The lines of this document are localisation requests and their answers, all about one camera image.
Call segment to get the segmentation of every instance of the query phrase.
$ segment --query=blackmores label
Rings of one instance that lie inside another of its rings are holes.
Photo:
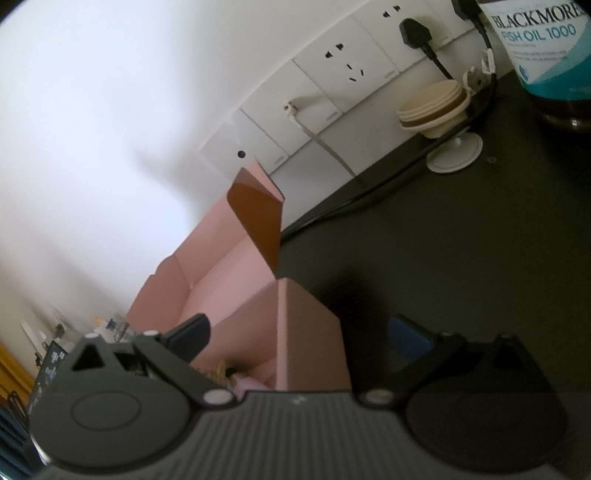
[[[481,4],[530,93],[591,98],[591,22],[575,2],[502,0]]]

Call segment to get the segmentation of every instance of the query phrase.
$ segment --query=white cable clip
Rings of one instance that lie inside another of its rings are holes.
[[[487,75],[496,73],[495,54],[492,48],[482,51],[482,71]]]

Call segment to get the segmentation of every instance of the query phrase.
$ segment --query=ribbed black surface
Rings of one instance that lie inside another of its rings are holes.
[[[548,467],[518,475],[462,472],[421,450],[392,413],[351,395],[251,394],[231,411],[205,414],[169,457],[136,472],[74,475],[48,468],[37,480],[559,480]]]

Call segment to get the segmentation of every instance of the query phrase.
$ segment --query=white cable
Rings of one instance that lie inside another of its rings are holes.
[[[298,128],[300,128],[306,135],[308,135],[308,137],[310,137],[312,140],[318,143],[318,145],[324,148],[330,154],[331,157],[333,157],[337,162],[339,162],[341,167],[343,167],[349,175],[355,178],[355,172],[351,169],[351,167],[347,165],[347,162],[343,160],[337,152],[330,148],[330,146],[324,140],[322,140],[318,135],[316,135],[312,130],[308,129],[308,127],[306,127],[302,122],[300,122],[297,119],[298,109],[293,103],[287,102],[283,106],[283,110],[285,110],[287,118],[289,118],[293,123],[295,123],[298,126]]]

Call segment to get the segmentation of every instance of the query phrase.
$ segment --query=screw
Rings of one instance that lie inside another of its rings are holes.
[[[365,401],[367,403],[379,406],[389,405],[394,401],[395,397],[396,395],[393,392],[385,388],[374,388],[365,393]]]
[[[203,400],[209,405],[227,405],[234,400],[234,394],[223,388],[214,388],[208,390],[203,394]]]

